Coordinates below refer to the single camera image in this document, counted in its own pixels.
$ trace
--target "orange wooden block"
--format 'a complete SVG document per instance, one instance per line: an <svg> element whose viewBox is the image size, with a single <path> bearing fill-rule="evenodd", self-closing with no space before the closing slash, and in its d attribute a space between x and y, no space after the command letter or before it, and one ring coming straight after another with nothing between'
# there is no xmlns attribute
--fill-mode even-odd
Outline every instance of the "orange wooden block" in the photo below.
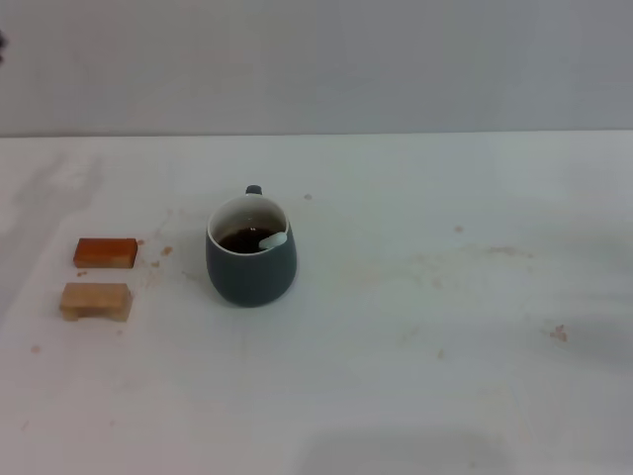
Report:
<svg viewBox="0 0 633 475"><path fill-rule="evenodd" d="M126 284L70 282L61 294L59 309L63 319L76 322L83 317L109 317L126 322L132 307L132 294Z"/></svg>
<svg viewBox="0 0 633 475"><path fill-rule="evenodd" d="M136 239L100 239L82 237L77 244L73 262L79 269L120 268L135 266L138 244Z"/></svg>

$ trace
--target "wall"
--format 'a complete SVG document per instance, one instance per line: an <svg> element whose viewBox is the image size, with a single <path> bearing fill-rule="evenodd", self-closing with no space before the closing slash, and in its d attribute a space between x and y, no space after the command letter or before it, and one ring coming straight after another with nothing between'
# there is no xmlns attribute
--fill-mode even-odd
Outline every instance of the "wall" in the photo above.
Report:
<svg viewBox="0 0 633 475"><path fill-rule="evenodd" d="M0 0L0 135L633 129L630 0Z"/></svg>

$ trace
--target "dark liquid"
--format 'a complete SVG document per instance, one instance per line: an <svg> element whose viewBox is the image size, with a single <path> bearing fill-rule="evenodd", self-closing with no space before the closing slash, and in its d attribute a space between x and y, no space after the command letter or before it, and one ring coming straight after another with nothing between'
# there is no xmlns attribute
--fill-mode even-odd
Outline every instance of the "dark liquid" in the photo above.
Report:
<svg viewBox="0 0 633 475"><path fill-rule="evenodd" d="M246 228L221 239L220 246L238 254L254 254L263 250L259 248L259 242L274 234L274 231L262 228Z"/></svg>

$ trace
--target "table surface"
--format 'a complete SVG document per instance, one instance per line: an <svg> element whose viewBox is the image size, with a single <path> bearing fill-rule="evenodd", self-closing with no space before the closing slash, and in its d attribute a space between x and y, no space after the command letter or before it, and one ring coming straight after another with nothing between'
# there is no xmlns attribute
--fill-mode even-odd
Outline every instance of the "table surface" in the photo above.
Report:
<svg viewBox="0 0 633 475"><path fill-rule="evenodd" d="M630 473L632 153L630 132L0 141L3 471ZM249 184L300 259L259 309L204 256ZM144 244L78 275L80 237ZM64 322L75 281L128 283L129 321Z"/></svg>

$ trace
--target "mug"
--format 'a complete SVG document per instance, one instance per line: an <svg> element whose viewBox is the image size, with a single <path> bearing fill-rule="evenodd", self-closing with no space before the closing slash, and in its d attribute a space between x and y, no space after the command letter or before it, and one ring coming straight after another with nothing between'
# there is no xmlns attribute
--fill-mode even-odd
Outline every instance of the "mug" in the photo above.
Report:
<svg viewBox="0 0 633 475"><path fill-rule="evenodd" d="M239 230L265 228L284 232L284 243L251 254L224 249L220 241ZM246 194L221 205L207 225L207 271L220 295L241 307L258 307L279 297L297 273L297 251L288 217L274 201L251 185Z"/></svg>

